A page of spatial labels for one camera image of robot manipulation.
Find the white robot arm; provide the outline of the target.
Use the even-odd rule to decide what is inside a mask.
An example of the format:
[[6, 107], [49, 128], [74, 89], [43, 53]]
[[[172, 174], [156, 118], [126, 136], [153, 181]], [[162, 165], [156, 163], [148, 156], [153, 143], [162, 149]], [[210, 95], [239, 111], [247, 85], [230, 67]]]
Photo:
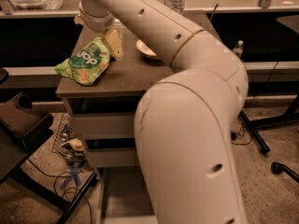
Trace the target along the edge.
[[231, 145], [248, 93], [243, 63], [156, 0], [81, 0], [114, 15], [173, 70], [135, 112], [135, 146], [159, 224], [248, 224]]

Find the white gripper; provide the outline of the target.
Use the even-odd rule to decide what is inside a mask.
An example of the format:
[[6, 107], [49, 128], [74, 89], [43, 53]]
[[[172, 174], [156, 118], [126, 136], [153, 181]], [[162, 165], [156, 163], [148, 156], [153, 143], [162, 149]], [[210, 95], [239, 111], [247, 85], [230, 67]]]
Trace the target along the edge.
[[123, 57], [121, 39], [116, 29], [111, 29], [114, 25], [114, 17], [106, 11], [105, 15], [91, 15], [84, 10], [81, 3], [78, 4], [79, 14], [75, 16], [75, 24], [87, 26], [96, 33], [105, 33], [104, 40], [110, 50], [111, 56], [119, 61]]

